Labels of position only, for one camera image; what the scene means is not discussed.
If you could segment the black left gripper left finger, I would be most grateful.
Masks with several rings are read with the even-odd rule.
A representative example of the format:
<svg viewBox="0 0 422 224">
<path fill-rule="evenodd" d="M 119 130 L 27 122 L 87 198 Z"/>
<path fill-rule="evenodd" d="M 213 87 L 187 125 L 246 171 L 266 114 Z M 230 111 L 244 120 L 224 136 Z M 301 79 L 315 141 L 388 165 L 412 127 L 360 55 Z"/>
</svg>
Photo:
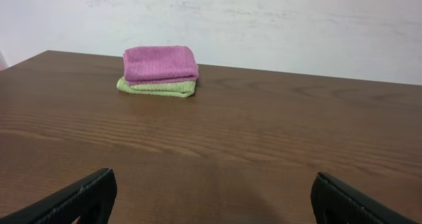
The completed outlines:
<svg viewBox="0 0 422 224">
<path fill-rule="evenodd" d="M 1 224 L 107 224 L 117 196 L 112 169 L 100 169 L 52 195 L 1 218 Z"/>
</svg>

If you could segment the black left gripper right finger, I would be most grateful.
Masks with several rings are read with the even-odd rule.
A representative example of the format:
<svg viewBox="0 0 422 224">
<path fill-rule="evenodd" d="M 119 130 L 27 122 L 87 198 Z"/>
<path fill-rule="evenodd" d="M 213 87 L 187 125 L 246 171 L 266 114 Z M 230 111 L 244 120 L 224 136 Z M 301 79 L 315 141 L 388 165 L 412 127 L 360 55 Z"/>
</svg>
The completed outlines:
<svg viewBox="0 0 422 224">
<path fill-rule="evenodd" d="M 317 224 L 417 224 L 324 172 L 313 182 L 311 205 Z"/>
</svg>

